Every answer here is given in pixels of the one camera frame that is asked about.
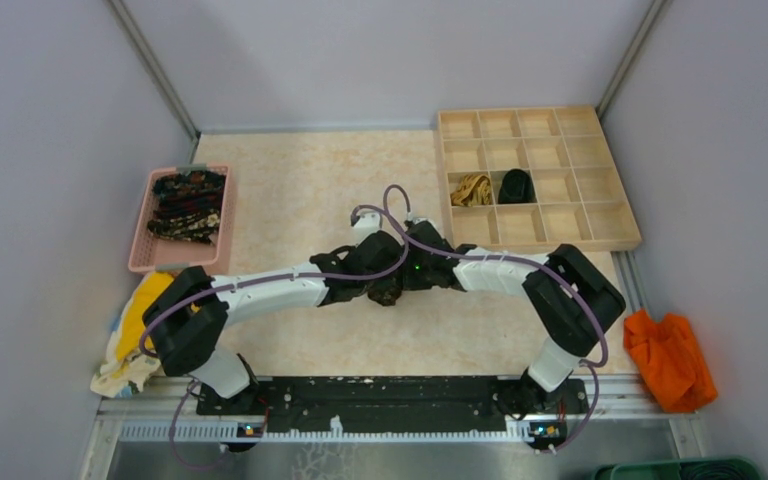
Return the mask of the dark brown patterned tie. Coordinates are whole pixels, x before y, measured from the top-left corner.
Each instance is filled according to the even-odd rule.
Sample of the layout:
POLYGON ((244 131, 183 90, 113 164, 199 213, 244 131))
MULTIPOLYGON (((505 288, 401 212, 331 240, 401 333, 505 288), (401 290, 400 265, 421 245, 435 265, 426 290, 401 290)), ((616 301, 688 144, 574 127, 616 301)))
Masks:
POLYGON ((383 307, 395 306, 402 293, 403 282, 399 276, 375 279, 366 290, 367 298, 383 307))

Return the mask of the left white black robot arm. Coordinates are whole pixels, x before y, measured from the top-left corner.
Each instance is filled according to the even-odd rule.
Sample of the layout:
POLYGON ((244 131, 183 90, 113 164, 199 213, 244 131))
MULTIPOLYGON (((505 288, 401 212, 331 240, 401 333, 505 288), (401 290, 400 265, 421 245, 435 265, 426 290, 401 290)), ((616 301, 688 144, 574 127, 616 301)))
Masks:
POLYGON ((254 375, 238 355, 219 347, 226 327, 285 309, 323 307, 365 294, 377 280, 395 275, 407 249, 379 230, 356 246, 312 256, 272 272, 210 276, 188 267, 145 310, 140 351, 171 376, 189 375, 210 387, 237 414, 260 399, 254 375))

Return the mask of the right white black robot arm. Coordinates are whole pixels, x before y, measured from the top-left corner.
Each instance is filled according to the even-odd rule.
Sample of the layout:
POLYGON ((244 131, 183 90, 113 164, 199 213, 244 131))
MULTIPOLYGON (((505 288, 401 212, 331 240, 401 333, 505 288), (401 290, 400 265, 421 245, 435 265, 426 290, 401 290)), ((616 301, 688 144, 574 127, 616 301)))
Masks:
POLYGON ((523 398, 536 412, 550 411, 562 398, 561 384, 591 351, 609 357, 605 334, 626 310, 619 290, 576 246, 562 244, 540 255, 490 251, 462 244, 454 249, 428 221, 414 222, 403 238, 431 262, 443 286, 463 292, 494 292, 531 302, 547 332, 526 369, 523 398))

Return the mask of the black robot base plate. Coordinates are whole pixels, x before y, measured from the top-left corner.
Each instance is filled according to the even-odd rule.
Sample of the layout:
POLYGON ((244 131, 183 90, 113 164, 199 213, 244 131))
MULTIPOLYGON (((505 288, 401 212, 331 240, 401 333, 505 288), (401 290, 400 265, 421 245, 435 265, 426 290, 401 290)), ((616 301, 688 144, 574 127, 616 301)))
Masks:
POLYGON ((498 376, 277 376, 229 399, 209 386, 195 397, 201 416, 262 417, 280 434, 500 432, 509 420, 566 419, 590 407, 579 379, 546 393, 524 377, 498 376))

